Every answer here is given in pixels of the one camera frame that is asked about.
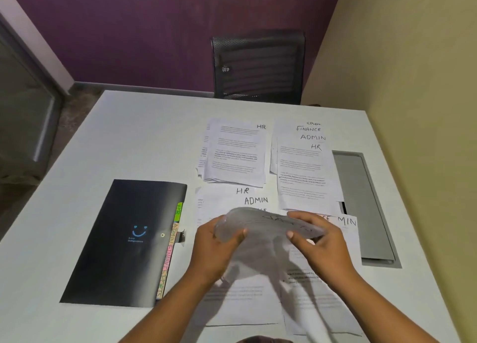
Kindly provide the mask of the person's right hand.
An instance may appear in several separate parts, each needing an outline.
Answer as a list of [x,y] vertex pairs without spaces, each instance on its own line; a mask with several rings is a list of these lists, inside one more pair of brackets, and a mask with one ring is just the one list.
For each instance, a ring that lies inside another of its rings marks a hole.
[[304,211],[290,211],[290,218],[322,228],[324,235],[314,242],[312,254],[303,254],[313,271],[335,291],[361,281],[354,268],[342,231],[323,217]]

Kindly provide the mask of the person's left hand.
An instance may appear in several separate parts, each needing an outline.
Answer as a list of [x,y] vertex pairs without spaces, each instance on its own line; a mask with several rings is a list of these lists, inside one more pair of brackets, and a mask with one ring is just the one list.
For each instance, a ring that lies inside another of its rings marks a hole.
[[214,233],[223,216],[201,225],[195,234],[191,260],[186,272],[189,280],[199,285],[212,286],[224,274],[237,248],[227,248]]

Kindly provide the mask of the white handwritten paper sheet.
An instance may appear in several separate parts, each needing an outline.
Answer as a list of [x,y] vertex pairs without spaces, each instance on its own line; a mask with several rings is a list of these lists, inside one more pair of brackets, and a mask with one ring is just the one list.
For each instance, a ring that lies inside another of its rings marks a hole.
[[246,229],[247,237],[233,254],[222,280],[231,284],[268,276],[281,296],[283,315],[290,330],[299,335],[308,334],[313,325],[311,319],[323,319],[315,296],[326,288],[304,256],[293,257],[296,247],[287,233],[300,235],[313,245],[325,236],[326,229],[289,216],[238,207],[218,222],[214,232],[222,241],[239,229]]

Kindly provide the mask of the person's left forearm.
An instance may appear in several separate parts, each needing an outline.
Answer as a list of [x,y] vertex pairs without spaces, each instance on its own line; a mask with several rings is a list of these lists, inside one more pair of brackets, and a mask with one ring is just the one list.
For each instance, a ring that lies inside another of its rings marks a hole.
[[118,343],[179,343],[195,309],[222,274],[222,271],[188,269]]

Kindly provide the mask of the person's right forearm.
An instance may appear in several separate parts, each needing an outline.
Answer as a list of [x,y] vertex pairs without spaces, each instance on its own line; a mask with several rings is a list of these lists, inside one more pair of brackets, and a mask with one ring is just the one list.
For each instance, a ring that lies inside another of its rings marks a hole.
[[319,276],[344,301],[370,343],[438,343],[354,269]]

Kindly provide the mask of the stack of printed papers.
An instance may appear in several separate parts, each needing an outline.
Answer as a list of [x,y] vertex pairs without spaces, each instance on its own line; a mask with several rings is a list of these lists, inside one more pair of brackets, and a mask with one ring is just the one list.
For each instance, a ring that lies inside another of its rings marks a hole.
[[339,215],[343,190],[323,126],[310,120],[275,120],[270,172],[277,177],[278,207]]
[[210,118],[196,166],[207,183],[263,188],[267,151],[265,123]]

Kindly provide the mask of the black expanding file folder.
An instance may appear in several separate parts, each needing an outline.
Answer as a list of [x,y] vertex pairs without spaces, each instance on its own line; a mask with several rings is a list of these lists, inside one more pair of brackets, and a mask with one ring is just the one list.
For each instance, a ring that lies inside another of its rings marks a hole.
[[167,181],[113,180],[60,303],[154,307],[187,188]]

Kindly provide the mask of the black mesh office chair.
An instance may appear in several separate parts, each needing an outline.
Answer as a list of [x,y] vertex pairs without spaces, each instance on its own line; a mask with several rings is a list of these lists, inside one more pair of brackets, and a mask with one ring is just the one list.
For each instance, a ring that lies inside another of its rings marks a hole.
[[297,29],[212,37],[214,97],[300,105],[305,46]]

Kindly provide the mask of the glass door with grey frame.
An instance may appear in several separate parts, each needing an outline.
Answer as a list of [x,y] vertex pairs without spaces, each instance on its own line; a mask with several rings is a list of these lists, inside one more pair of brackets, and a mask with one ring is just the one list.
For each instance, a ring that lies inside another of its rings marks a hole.
[[46,174],[63,94],[0,14],[0,178]]

